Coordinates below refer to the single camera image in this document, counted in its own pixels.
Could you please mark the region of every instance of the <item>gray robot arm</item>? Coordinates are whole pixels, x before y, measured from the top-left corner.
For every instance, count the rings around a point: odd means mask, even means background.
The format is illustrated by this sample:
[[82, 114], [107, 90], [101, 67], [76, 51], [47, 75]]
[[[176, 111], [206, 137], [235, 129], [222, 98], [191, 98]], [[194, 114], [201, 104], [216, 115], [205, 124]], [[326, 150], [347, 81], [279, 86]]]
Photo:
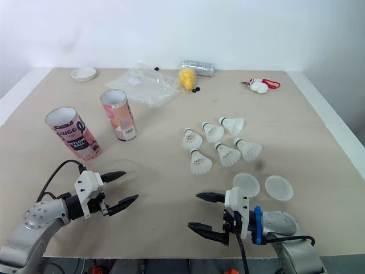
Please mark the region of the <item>gray robot arm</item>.
[[212, 227], [206, 224], [189, 223], [188, 227], [200, 236], [228, 245], [230, 233], [245, 239], [250, 231], [254, 244], [270, 243], [274, 247], [285, 274], [327, 273], [314, 247], [305, 240], [308, 236], [302, 235], [298, 220], [289, 213], [262, 212], [260, 207], [250, 211], [249, 199], [239, 187], [233, 187], [225, 195], [207, 192], [197, 194], [197, 197], [224, 203], [224, 232], [212, 231]]
[[53, 235], [71, 220], [101, 211], [112, 216], [133, 203], [138, 195], [119, 201], [109, 207], [104, 203], [103, 182], [110, 182], [125, 172], [112, 172], [100, 176], [83, 171], [74, 186], [77, 195], [61, 195], [60, 199], [38, 202], [24, 214], [22, 224], [6, 240], [0, 250], [0, 273], [33, 274], [41, 261]]

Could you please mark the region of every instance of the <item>shuttlecock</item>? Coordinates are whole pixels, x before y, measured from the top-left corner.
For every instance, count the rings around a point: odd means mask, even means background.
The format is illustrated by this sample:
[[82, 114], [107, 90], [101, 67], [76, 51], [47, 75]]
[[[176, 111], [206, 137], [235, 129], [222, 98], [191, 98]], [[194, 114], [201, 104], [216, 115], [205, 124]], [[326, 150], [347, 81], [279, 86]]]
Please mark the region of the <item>shuttlecock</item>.
[[239, 134], [244, 127], [245, 120], [243, 118], [233, 118], [228, 119], [226, 117], [219, 118], [219, 124], [222, 124], [227, 128], [227, 130], [233, 135], [236, 136]]
[[218, 151], [221, 164], [224, 167], [234, 166], [241, 157], [239, 150], [227, 147], [220, 142], [216, 143], [216, 150]]
[[202, 129], [205, 131], [206, 139], [209, 143], [215, 143], [222, 139], [224, 134], [224, 128], [221, 126], [215, 126], [208, 122], [201, 124]]
[[191, 128], [184, 129], [184, 138], [182, 140], [182, 146], [186, 150], [192, 150], [193, 148], [200, 148], [203, 143], [202, 137], [195, 133]]
[[246, 162], [256, 159], [262, 151], [262, 145], [246, 142], [239, 138], [236, 138], [233, 143], [238, 147]]
[[197, 149], [190, 151], [192, 154], [192, 162], [190, 164], [190, 171], [194, 175], [202, 175], [207, 173], [212, 168], [212, 161], [200, 153]]

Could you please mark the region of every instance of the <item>pink cardboard tube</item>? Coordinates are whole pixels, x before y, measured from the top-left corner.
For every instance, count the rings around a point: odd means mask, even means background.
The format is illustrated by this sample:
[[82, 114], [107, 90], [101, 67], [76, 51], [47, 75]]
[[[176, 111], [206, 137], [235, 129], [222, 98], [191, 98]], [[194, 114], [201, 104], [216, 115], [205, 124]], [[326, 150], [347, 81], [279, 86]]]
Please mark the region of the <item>pink cardboard tube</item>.
[[100, 154], [99, 144], [72, 107], [52, 110], [44, 121], [78, 158], [91, 160]]
[[137, 136], [135, 120], [124, 91], [106, 91], [100, 96], [100, 101], [119, 140], [129, 141]]

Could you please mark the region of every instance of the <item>white bowl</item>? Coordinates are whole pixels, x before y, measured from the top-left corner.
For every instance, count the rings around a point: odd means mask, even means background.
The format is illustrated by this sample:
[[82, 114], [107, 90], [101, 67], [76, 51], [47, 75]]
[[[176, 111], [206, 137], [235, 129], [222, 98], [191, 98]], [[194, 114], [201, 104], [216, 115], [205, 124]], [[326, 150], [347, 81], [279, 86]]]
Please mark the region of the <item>white bowl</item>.
[[248, 173], [237, 174], [233, 178], [233, 186], [241, 187], [248, 198], [252, 198], [260, 192], [258, 180]]
[[79, 67], [71, 72], [71, 77], [79, 82], [86, 82], [94, 79], [96, 70], [93, 67]]
[[288, 180], [272, 175], [266, 179], [265, 188], [268, 194], [279, 201], [288, 201], [294, 195], [294, 190]]

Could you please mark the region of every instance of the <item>beige table surface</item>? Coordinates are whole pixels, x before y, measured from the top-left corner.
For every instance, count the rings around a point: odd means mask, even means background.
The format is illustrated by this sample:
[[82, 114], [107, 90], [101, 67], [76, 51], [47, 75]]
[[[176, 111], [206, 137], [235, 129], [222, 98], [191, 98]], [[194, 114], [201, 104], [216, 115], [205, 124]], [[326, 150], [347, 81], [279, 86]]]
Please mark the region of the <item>beige table surface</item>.
[[[72, 152], [44, 123], [46, 114], [59, 106], [73, 106], [98, 140], [102, 154], [86, 163], [89, 170], [127, 171], [105, 187], [106, 201], [115, 204], [129, 195], [139, 198], [113, 217], [93, 214], [72, 221], [51, 240], [46, 255], [66, 257], [239, 257], [235, 238], [230, 246], [203, 239], [187, 227], [190, 221], [222, 228], [223, 205], [195, 197], [203, 191], [224, 193], [239, 172], [258, 178], [260, 194], [251, 208], [284, 210], [299, 219], [303, 233], [314, 236], [320, 255], [365, 253], [359, 240], [365, 227], [365, 183], [346, 154], [285, 72], [219, 71], [213, 78], [198, 78], [201, 91], [180, 94], [157, 109], [130, 101], [138, 137], [118, 141], [99, 102], [105, 83], [121, 69], [98, 69], [90, 82], [70, 77], [72, 69], [56, 68], [36, 87], [0, 128], [0, 243], [22, 221], [40, 189], [59, 163], [74, 159]], [[176, 75], [176, 71], [163, 71]], [[275, 79], [279, 90], [257, 95], [240, 84], [251, 77]], [[231, 168], [220, 165], [212, 144], [201, 151], [214, 166], [203, 176], [189, 171], [190, 155], [181, 146], [183, 129], [202, 134], [204, 120], [216, 123], [220, 116], [244, 117], [239, 134], [263, 144], [260, 158], [247, 164], [242, 159]], [[223, 142], [232, 146], [233, 137]], [[282, 175], [293, 185], [294, 197], [278, 202], [265, 191], [267, 174]], [[70, 164], [55, 177], [49, 190], [59, 195], [75, 193], [77, 168]], [[248, 257], [270, 257], [270, 246], [245, 243]]]

